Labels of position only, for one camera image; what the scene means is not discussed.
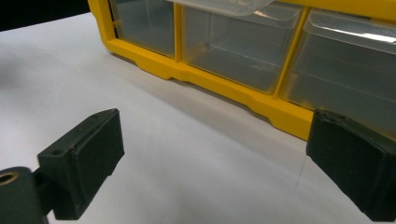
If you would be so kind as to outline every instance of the white table surface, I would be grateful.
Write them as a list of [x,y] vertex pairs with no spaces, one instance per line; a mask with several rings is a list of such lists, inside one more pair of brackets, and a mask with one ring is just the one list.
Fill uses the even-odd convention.
[[372,223],[305,141],[112,55],[92,14],[0,33],[0,170],[35,170],[41,150],[114,107],[125,156],[80,220],[50,223]]

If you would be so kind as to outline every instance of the yellow plastic frame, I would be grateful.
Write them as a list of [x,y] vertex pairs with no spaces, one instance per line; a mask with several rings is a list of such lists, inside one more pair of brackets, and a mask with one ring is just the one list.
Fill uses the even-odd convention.
[[284,2],[305,6],[296,33],[291,41],[288,56],[282,68],[276,90],[265,94],[231,80],[215,76],[181,61],[182,6],[175,4],[175,58],[171,59],[148,49],[140,48],[116,38],[115,25],[107,0],[88,0],[96,18],[100,36],[108,50],[134,61],[139,68],[163,79],[175,78],[190,82],[226,96],[254,112],[267,117],[278,129],[304,140],[308,138],[313,117],[311,110],[291,104],[279,97],[291,58],[297,48],[306,16],[311,7],[325,8],[345,13],[368,16],[384,21],[396,21],[395,0],[285,0]]

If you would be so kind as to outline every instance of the yellow storage bin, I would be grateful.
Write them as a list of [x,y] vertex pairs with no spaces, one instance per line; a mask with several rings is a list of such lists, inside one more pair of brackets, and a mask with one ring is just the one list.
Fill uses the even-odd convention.
[[396,26],[311,10],[283,94],[396,137]]
[[[303,8],[292,9],[293,7],[291,7],[291,10],[295,10],[296,13],[290,14],[294,15],[289,16],[292,26],[286,29],[288,31],[285,32],[285,35],[279,35],[280,30],[284,28],[280,28],[273,23],[262,22],[261,17],[267,17],[270,20],[273,17],[272,14],[268,14],[269,11],[266,11],[265,8],[252,16],[235,18],[202,12],[163,0],[88,1],[92,14],[97,20],[103,43],[110,51],[134,61],[141,69],[155,76],[190,82],[247,105],[253,111],[267,117],[278,129],[302,139],[307,139],[309,135],[313,116],[311,109],[320,107],[320,105],[314,105],[312,103],[314,101],[309,103],[309,100],[304,100],[304,97],[299,95],[300,93],[297,94],[298,85],[300,88],[305,88],[304,85],[299,84],[303,82],[298,82],[298,78],[292,78],[293,71],[298,67],[296,66],[297,61],[295,61],[296,63],[293,64],[291,70],[289,68],[292,59],[298,59],[298,55],[303,53],[304,47],[300,47],[298,54],[295,55],[309,11],[312,8],[321,8],[368,17],[386,24],[396,22],[396,0],[367,0],[359,1],[358,4],[353,0],[284,0],[285,3],[299,5]],[[276,6],[281,10],[290,9],[290,5],[279,4],[279,2],[270,6]],[[227,33],[226,30],[230,29],[229,26],[240,30],[245,35],[232,34],[230,30]],[[254,29],[259,29],[258,32],[260,33],[263,27],[271,27],[269,28],[271,31],[267,35],[262,35],[267,36],[265,38],[268,39],[246,35]],[[276,50],[260,47],[260,40],[264,43],[274,36],[282,36],[274,44]],[[304,35],[301,43],[304,44],[305,40],[312,39],[306,36],[307,34]],[[230,44],[227,46],[226,43],[221,43],[221,40],[228,40],[232,43],[233,39],[236,39],[236,45]],[[232,70],[244,71],[245,74],[240,76],[240,72],[223,71],[217,64],[200,61],[214,47],[226,49],[224,55],[215,55],[215,58],[218,58],[218,56],[223,58],[223,61],[220,61],[223,63],[227,60],[232,62],[232,57],[235,57],[239,64],[234,63],[232,66],[239,67]],[[367,55],[365,56],[367,58],[374,57],[374,54],[369,51],[363,50],[360,53]],[[270,66],[262,66],[260,69],[263,71],[267,69],[267,72],[273,69],[274,72],[267,73],[271,75],[265,75],[266,73],[262,72],[262,77],[258,75],[260,72],[247,72],[253,67],[256,68],[257,62],[260,62],[259,64],[264,64],[262,62],[270,64]],[[386,70],[391,71],[392,66],[391,64]],[[375,75],[362,76],[367,78],[365,79],[366,83],[371,83],[370,80],[377,81]],[[268,78],[268,80],[258,84],[259,81],[256,80],[261,80],[263,77],[264,79]],[[381,80],[383,80],[381,83],[384,83],[382,89],[394,89],[392,78],[390,81],[386,81],[387,79]],[[379,94],[377,98],[383,100],[381,97],[383,98],[384,95]],[[385,98],[393,100],[393,96],[390,95],[385,96]],[[370,104],[376,107],[374,102],[373,100]],[[393,105],[379,108],[382,111],[377,112],[377,115],[382,113],[387,115],[388,118],[393,118],[392,114],[396,113],[396,108]],[[393,125],[391,122],[385,129],[381,128],[386,123],[383,120],[373,119],[367,123],[382,133],[396,138],[393,130],[389,128]]]
[[258,91],[273,92],[302,7],[273,3],[250,16],[183,8],[183,60]]

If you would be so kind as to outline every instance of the drawer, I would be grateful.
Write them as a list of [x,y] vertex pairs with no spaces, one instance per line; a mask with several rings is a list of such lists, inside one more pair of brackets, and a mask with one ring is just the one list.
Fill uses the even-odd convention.
[[183,61],[271,93],[301,11],[301,7],[273,3],[236,18],[184,7]]
[[163,0],[110,0],[118,38],[175,57],[173,3]]
[[396,26],[312,10],[282,97],[396,137]]

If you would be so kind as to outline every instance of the screw hole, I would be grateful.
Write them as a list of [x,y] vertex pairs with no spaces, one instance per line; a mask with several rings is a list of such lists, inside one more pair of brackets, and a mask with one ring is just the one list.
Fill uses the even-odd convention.
[[64,151],[60,150],[60,149],[56,149],[54,151],[52,151],[52,155],[57,156],[57,155],[61,155]]
[[5,173],[0,175],[0,186],[6,185],[18,178],[17,172]]

